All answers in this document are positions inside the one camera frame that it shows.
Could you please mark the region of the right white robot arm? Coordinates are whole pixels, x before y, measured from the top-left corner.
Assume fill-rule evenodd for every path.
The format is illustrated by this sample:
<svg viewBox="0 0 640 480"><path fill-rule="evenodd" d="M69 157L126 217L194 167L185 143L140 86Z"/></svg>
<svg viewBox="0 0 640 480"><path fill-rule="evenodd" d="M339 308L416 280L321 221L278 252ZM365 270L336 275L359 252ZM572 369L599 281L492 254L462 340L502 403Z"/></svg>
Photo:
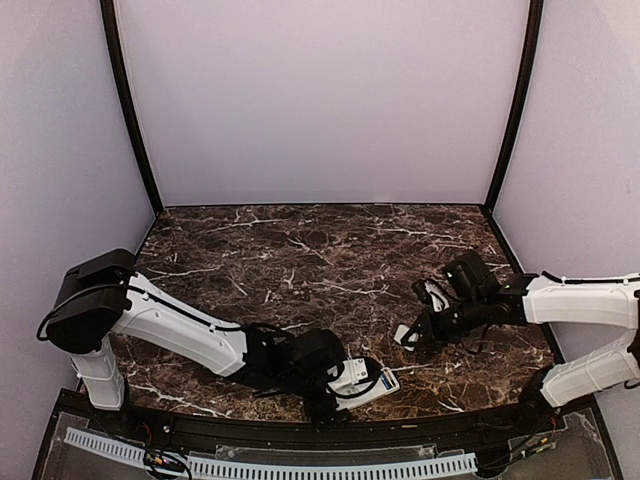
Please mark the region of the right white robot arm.
<svg viewBox="0 0 640 480"><path fill-rule="evenodd" d="M419 280L412 289L423 310L410 326L397 328L395 341L408 350L461 341L489 325L575 323L619 327L614 341L567 363L534 373L510 413L521 434L534 432L549 412L573 400L622 384L639 384L639 278L568 279L547 272L516 274L500 284L493 274L480 276L462 269L445 274L455 293L433 280Z"/></svg>

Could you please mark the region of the white battery cover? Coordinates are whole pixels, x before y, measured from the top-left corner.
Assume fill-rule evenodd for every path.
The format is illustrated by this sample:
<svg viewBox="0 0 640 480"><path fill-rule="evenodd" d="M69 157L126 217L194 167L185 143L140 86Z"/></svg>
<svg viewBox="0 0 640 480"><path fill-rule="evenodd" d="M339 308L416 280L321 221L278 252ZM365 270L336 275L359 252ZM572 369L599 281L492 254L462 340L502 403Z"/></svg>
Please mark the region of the white battery cover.
<svg viewBox="0 0 640 480"><path fill-rule="evenodd" d="M407 325L400 324L394 334L394 341L403 348L412 351L419 340L417 333L412 333Z"/></svg>

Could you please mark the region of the blue battery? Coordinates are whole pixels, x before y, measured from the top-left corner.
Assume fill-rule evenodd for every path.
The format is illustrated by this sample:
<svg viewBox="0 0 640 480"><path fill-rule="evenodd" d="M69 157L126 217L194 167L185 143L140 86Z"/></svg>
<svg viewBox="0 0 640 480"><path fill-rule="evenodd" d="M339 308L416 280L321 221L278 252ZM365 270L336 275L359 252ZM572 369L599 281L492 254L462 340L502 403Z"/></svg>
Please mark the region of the blue battery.
<svg viewBox="0 0 640 480"><path fill-rule="evenodd" d="M380 380L386 393L393 393L399 389L399 384L392 371L383 371Z"/></svg>

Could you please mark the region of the white remote control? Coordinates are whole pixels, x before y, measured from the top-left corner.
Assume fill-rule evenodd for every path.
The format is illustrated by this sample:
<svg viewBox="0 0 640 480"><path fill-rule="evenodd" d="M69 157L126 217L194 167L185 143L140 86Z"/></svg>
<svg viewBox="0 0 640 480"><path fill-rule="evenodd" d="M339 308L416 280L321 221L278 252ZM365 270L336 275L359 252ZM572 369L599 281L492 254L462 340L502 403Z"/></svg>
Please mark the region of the white remote control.
<svg viewBox="0 0 640 480"><path fill-rule="evenodd" d="M392 371L392 370L389 368L383 368L381 370L381 373L383 371ZM365 404L371 403L389 394L392 394L392 393L385 392L384 386L382 385L379 377L375 385L370 390L364 393L359 392L358 395L352 399L341 399L340 405L342 408L346 408L347 410L354 410L356 408L359 408Z"/></svg>

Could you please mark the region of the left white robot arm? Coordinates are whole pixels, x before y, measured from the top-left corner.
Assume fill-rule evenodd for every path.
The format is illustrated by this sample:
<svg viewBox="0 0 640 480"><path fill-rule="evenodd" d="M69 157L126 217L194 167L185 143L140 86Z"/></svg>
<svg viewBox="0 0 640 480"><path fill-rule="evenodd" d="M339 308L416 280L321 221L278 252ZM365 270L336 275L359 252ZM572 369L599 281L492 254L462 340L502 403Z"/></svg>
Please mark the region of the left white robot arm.
<svg viewBox="0 0 640 480"><path fill-rule="evenodd" d="M393 372L370 357L352 357L329 329L294 335L254 322L240 325L197 310L156 287L115 249L69 269L56 302L36 331L66 352L91 404L120 436L141 427L127 402L110 334L127 335L181 355L258 398L301 399L319 426L346 421L351 410L399 390Z"/></svg>

